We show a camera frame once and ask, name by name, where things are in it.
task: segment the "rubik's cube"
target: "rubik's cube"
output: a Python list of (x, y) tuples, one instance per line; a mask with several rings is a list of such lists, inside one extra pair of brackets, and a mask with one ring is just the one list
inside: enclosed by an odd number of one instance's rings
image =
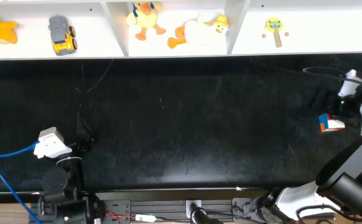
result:
[(330, 118), (330, 114), (324, 113), (318, 117), (320, 131), (337, 131), (345, 128), (344, 122)]

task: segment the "yellow hat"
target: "yellow hat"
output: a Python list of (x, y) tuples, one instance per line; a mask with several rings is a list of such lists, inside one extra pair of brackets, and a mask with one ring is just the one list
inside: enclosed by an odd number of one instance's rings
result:
[(226, 20), (226, 16), (224, 15), (218, 15), (217, 19), (213, 22), (213, 24), (219, 25), (219, 26), (227, 26), (229, 27), (230, 24)]

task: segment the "yellow and gray toy truck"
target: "yellow and gray toy truck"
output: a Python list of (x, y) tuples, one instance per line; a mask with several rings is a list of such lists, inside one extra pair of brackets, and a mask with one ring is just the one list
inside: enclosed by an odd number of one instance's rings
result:
[(52, 16), (49, 29), (51, 31), (52, 47), (57, 55), (72, 54), (76, 51), (75, 28), (69, 26), (67, 18)]

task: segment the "wooden handle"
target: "wooden handle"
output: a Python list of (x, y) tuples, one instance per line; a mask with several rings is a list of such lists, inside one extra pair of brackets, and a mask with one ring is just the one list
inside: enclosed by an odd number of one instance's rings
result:
[(279, 30), (274, 30), (275, 46), (282, 47), (281, 37), (279, 35)]

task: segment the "black tabletop surface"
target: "black tabletop surface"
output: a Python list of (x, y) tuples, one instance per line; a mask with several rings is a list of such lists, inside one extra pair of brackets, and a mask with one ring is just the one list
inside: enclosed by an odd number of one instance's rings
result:
[[(98, 137), (82, 155), (87, 190), (267, 187), (315, 180), (360, 130), (321, 133), (309, 101), (341, 82), (302, 75), (325, 65), (362, 77), (362, 54), (0, 62), (0, 153), (76, 113)], [(0, 159), (17, 191), (41, 191), (52, 161)], [(0, 192), (8, 192), (0, 179)]]

